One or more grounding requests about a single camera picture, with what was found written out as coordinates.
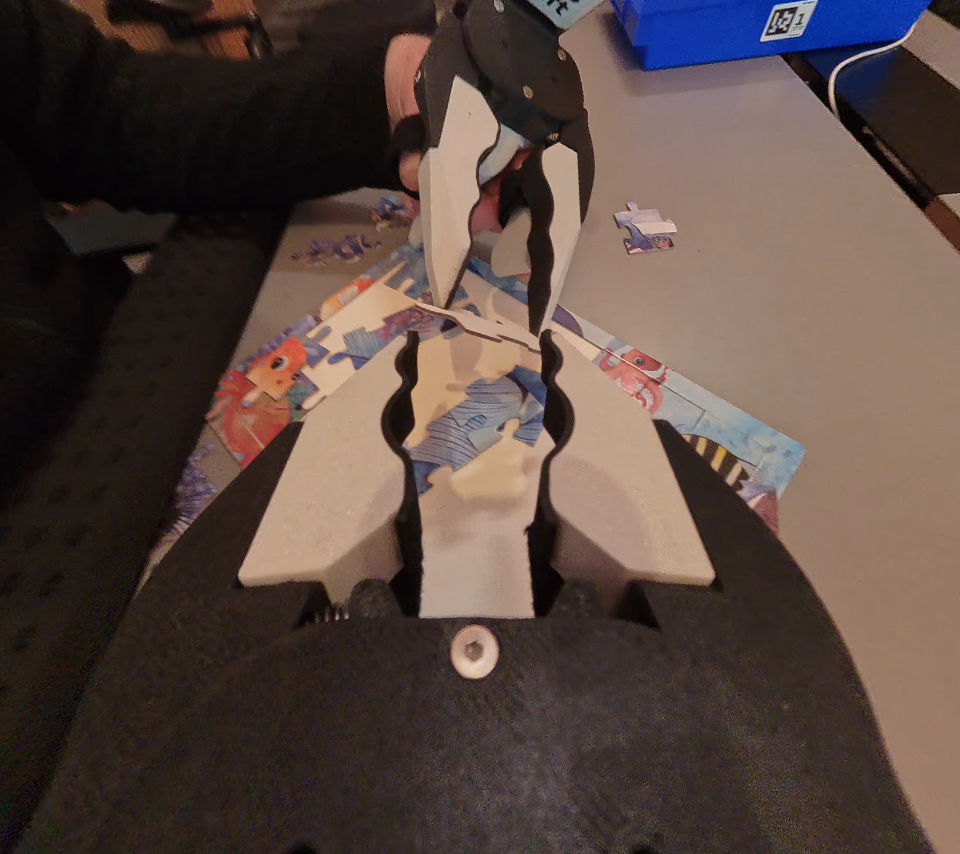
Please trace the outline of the striped puzzle piece with tail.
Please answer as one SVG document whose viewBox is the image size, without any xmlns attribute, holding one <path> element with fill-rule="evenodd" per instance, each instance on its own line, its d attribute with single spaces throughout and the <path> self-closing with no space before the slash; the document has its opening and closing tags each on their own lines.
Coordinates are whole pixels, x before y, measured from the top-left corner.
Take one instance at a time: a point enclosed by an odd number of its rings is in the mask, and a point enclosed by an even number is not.
<svg viewBox="0 0 960 854">
<path fill-rule="evenodd" d="M 326 357 L 326 363 L 335 366 L 349 362 L 354 370 L 359 370 L 364 368 L 395 337 L 394 334 L 383 334 L 378 329 L 368 331 L 366 328 L 359 328 L 346 332 L 342 336 L 342 348 L 330 353 Z"/>
</svg>

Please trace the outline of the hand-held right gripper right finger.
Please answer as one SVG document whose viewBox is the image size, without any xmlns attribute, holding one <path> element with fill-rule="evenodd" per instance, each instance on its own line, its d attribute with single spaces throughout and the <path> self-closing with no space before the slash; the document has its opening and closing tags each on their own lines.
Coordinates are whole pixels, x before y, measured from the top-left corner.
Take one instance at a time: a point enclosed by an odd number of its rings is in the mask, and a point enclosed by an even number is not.
<svg viewBox="0 0 960 854">
<path fill-rule="evenodd" d="M 708 588 L 716 572 L 647 409 L 558 332 L 540 338 L 541 464 L 526 530 L 534 615 L 584 584 L 623 616 L 639 584 Z"/>
</svg>

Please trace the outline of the sea print puzzle tray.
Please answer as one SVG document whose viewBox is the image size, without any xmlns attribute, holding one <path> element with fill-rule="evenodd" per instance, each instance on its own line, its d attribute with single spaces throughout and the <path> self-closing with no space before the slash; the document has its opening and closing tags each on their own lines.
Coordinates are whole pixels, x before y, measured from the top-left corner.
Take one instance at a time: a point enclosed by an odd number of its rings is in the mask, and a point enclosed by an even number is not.
<svg viewBox="0 0 960 854">
<path fill-rule="evenodd" d="M 349 361 L 327 364 L 327 356 L 343 347 L 345 333 L 359 328 L 375 331 L 390 314 L 425 303 L 428 297 L 423 256 L 412 245 L 402 245 L 389 258 L 228 370 L 239 369 L 245 373 L 255 359 L 285 338 L 300 339 L 306 346 L 307 362 L 285 395 L 292 410 L 292 421 L 288 425 L 296 424 L 359 371 L 354 370 Z M 418 388 L 424 397 L 417 401 L 419 426 L 414 428 L 408 447 L 424 440 L 427 426 L 458 405 L 481 411 L 471 394 L 471 384 L 477 380 L 495 380 L 516 365 L 539 371 L 539 361 L 522 347 L 510 342 L 487 342 L 484 347 L 470 349 L 466 342 L 468 335 L 454 323 L 447 323 L 449 327 L 444 328 L 442 334 L 420 342 Z M 660 385 L 671 376 L 690 380 L 654 356 L 563 308 L 557 308 L 554 326 L 562 329 L 594 367 L 652 417 L 661 404 Z M 804 456 L 804 448 L 745 411 L 723 402 L 722 414 L 703 417 L 698 425 L 701 432 L 694 435 L 715 440 L 752 464 L 748 483 L 775 488 L 781 501 Z M 539 459 L 546 452 L 547 442 L 539 438 L 530 448 L 514 440 L 512 434 L 518 424 L 517 420 L 508 422 L 498 443 L 457 472 L 452 472 L 450 467 L 438 470 L 430 478 L 432 489 L 419 496 L 425 521 L 440 522 L 443 513 L 461 508 L 475 509 L 481 524 L 477 533 L 466 532 L 462 522 L 451 524 L 449 533 L 441 532 L 427 542 L 425 559 L 433 562 L 436 573 L 443 564 L 451 567 L 455 574 L 490 576 L 493 586 L 500 588 L 506 587 L 508 577 L 521 572 L 521 564 L 526 560 L 523 533 L 508 531 L 511 523 L 505 505 L 481 505 L 482 499 L 493 495 L 494 480 L 507 480 L 509 474 L 520 474 L 512 481 L 514 490 L 522 493 L 525 482 L 539 476 Z M 156 560 L 242 470 L 208 425 L 177 484 L 175 520 L 154 553 Z"/>
</svg>

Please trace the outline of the whale eye puzzle piece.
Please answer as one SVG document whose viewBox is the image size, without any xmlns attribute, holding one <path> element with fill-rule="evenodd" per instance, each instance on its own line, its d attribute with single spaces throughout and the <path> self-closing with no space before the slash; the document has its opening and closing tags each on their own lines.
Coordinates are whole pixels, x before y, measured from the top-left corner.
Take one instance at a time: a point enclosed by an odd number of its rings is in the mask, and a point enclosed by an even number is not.
<svg viewBox="0 0 960 854">
<path fill-rule="evenodd" d="M 469 310 L 441 308 L 424 302 L 415 304 L 415 307 L 434 318 L 454 323 L 471 336 L 492 343 L 514 344 L 530 353 L 542 353 L 539 338 L 512 321 L 488 319 Z"/>
</svg>

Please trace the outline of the striped fish puzzle piece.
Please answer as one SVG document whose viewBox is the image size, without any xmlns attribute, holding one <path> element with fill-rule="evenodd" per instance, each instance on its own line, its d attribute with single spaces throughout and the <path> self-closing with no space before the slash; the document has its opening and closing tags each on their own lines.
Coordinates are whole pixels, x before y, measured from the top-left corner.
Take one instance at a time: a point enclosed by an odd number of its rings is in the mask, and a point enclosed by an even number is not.
<svg viewBox="0 0 960 854">
<path fill-rule="evenodd" d="M 719 442 L 693 433 L 684 433 L 681 437 L 710 470 L 734 492 L 740 492 L 750 481 L 754 465 L 738 457 Z"/>
</svg>

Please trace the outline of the striped dark blue puzzle piece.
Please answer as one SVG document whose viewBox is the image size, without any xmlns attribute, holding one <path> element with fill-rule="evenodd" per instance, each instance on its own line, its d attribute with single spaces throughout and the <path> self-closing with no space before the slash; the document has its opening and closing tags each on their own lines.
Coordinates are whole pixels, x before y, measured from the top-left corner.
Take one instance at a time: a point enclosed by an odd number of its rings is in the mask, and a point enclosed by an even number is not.
<svg viewBox="0 0 960 854">
<path fill-rule="evenodd" d="M 432 421 L 424 440 L 407 448 L 416 494 L 423 496 L 433 488 L 431 478 L 439 470 L 449 467 L 457 472 L 473 463 L 503 439 L 505 425 L 519 414 L 518 407 L 501 406 L 482 412 L 458 404 Z"/>
</svg>

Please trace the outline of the person's left hand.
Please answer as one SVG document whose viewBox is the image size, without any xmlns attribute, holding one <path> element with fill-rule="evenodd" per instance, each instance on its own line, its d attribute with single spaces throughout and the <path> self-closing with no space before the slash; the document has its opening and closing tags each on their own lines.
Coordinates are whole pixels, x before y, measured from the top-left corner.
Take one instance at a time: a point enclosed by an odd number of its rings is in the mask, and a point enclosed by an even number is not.
<svg viewBox="0 0 960 854">
<path fill-rule="evenodd" d="M 420 190 L 424 134 L 419 122 L 411 118 L 421 113 L 415 87 L 431 41 L 431 37 L 422 34 L 403 33 L 394 36 L 387 46 L 384 66 L 390 122 L 389 166 L 395 170 L 404 190 L 413 197 Z"/>
</svg>

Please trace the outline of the small blue purple puzzle piece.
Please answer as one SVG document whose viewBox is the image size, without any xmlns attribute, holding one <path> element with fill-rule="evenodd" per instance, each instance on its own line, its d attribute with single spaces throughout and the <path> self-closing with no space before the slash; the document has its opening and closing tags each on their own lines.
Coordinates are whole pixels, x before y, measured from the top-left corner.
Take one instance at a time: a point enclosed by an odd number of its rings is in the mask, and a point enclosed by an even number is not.
<svg viewBox="0 0 960 854">
<path fill-rule="evenodd" d="M 378 203 L 370 207 L 370 220 L 376 231 L 410 228 L 420 213 L 420 204 L 406 195 L 402 197 L 382 196 Z"/>
</svg>

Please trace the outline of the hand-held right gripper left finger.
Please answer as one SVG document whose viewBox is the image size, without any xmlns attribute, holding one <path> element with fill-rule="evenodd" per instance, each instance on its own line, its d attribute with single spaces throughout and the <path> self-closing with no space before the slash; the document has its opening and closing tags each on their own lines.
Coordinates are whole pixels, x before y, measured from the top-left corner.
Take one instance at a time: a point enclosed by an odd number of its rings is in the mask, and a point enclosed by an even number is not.
<svg viewBox="0 0 960 854">
<path fill-rule="evenodd" d="M 303 421 L 238 571 L 244 587 L 320 585 L 345 605 L 366 581 L 398 582 L 421 610 L 424 543 L 404 442 L 415 415 L 420 336 L 390 342 Z"/>
</svg>

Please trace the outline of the coral and purple puzzle piece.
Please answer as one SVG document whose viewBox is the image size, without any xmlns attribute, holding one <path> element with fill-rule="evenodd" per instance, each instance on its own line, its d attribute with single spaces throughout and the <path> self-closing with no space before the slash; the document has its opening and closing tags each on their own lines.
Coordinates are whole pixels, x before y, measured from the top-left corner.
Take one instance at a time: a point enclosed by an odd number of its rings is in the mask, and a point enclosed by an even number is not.
<svg viewBox="0 0 960 854">
<path fill-rule="evenodd" d="M 447 318 L 414 306 L 387 315 L 376 329 L 376 334 L 384 344 L 404 337 L 409 332 L 417 333 L 419 340 L 425 342 L 441 335 L 448 327 Z"/>
</svg>

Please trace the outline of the pale blue octopus puzzle piece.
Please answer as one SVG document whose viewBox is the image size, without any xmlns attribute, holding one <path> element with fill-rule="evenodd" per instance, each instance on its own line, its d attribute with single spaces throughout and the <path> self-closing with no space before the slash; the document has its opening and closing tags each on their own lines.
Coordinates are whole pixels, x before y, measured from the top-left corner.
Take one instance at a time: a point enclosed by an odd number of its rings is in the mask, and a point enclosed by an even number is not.
<svg viewBox="0 0 960 854">
<path fill-rule="evenodd" d="M 671 376 L 658 388 L 660 404 L 654 417 L 672 425 L 680 434 L 700 434 L 704 417 L 720 416 L 724 402 L 693 381 Z"/>
</svg>

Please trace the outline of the orange crab puzzle piece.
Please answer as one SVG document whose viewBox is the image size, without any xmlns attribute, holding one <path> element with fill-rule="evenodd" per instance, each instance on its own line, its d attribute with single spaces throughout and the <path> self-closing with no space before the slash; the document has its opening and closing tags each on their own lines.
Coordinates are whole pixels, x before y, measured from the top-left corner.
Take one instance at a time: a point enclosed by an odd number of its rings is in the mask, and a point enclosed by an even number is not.
<svg viewBox="0 0 960 854">
<path fill-rule="evenodd" d="M 222 374 L 205 420 L 240 469 L 248 467 L 292 421 L 286 396 L 256 388 L 242 370 Z"/>
</svg>

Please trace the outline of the person's black clothing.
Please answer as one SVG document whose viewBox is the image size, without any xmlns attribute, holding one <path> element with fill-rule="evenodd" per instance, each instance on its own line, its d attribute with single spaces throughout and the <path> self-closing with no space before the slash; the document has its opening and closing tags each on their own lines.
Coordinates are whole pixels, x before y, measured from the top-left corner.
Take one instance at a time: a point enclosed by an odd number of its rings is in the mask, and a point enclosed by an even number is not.
<svg viewBox="0 0 960 854">
<path fill-rule="evenodd" d="M 73 416 L 132 282 L 118 256 L 75 255 L 30 189 L 2 194 L 2 496 Z"/>
</svg>

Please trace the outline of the striped purple puzzle piece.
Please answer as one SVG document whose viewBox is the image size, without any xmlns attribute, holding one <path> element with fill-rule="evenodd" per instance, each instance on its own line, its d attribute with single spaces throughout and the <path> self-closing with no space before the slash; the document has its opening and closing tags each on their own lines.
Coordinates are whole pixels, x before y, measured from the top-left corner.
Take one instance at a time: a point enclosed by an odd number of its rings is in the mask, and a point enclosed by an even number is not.
<svg viewBox="0 0 960 854">
<path fill-rule="evenodd" d="M 780 498 L 776 488 L 750 481 L 741 490 L 747 507 L 775 535 L 780 534 Z"/>
</svg>

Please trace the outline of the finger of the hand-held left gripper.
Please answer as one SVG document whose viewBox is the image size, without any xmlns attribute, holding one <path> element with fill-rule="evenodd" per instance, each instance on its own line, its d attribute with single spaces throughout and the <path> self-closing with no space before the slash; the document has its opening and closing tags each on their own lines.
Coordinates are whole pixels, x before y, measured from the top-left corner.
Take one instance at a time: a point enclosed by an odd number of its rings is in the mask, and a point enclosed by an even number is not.
<svg viewBox="0 0 960 854">
<path fill-rule="evenodd" d="M 438 144 L 419 167 L 423 255 L 433 304 L 450 308 L 473 243 L 479 169 L 494 149 L 500 125 L 482 92 L 455 76 Z"/>
<path fill-rule="evenodd" d="M 523 196 L 531 215 L 529 330 L 538 336 L 553 318 L 581 230 L 577 153 L 563 144 L 532 153 L 523 165 Z"/>
</svg>

